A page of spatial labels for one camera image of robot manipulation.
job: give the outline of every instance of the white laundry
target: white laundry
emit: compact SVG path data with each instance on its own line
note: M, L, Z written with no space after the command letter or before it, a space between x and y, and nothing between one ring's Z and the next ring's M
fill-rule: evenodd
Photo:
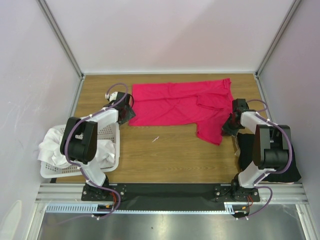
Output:
M60 169L70 166L67 159L60 152L60 144L63 134L54 128L50 128L46 133L43 142L39 144L40 153L38 160L46 162ZM111 140L98 139L95 158L100 168L112 167L115 165L115 145Z

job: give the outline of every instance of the pink t-shirt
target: pink t-shirt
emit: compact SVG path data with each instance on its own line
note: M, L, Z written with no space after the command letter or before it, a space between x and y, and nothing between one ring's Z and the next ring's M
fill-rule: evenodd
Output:
M229 78L186 83L134 84L136 117L130 126L173 126L195 123L198 138L219 145L223 124L232 113Z

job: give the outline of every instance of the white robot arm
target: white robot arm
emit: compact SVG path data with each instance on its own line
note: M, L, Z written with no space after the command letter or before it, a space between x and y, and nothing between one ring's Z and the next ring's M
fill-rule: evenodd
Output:
M237 174L231 184L234 191L254 189L269 174L285 172L292 160L291 132L287 125L277 125L250 110L245 99L232 102L233 111L222 127L222 133L236 136L239 129L248 128L255 134L252 162Z
M92 188L109 187L109 180L95 158L98 132L110 124L123 124L135 116L129 104L131 97L130 94L114 92L106 96L109 104L100 111L82 118L70 117L67 121L60 152L65 155L67 149L67 160L81 170L86 185Z

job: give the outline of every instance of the black base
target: black base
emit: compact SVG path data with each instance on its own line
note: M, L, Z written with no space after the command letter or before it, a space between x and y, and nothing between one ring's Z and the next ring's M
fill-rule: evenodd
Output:
M215 202L214 189L206 183L129 183L120 210L131 211L224 211Z
M109 185L108 177L106 177L102 187L117 191L120 194L121 199L123 199L123 197L125 197L126 195L126 185L124 184ZM114 198L113 196L110 195L110 191L103 190L101 188L94 187L86 183L82 190L81 200L90 201L90 202L99 202L99 201L112 202Z
M260 202L260 196L258 189L256 188L243 188L240 187L236 191L231 188L231 185L221 184L214 188L215 201L221 202L241 202L247 203L248 196L252 198L254 202Z

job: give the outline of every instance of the white wall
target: white wall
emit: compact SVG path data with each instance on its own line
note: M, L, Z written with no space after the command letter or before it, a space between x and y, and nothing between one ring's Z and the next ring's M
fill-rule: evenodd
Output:
M79 77L35 0L2 0L0 16L0 222L21 200L20 240L43 181L38 144L68 119Z
M293 0L47 0L85 73L256 71Z
M271 114L291 127L298 169L320 227L320 1L304 0L261 75Z

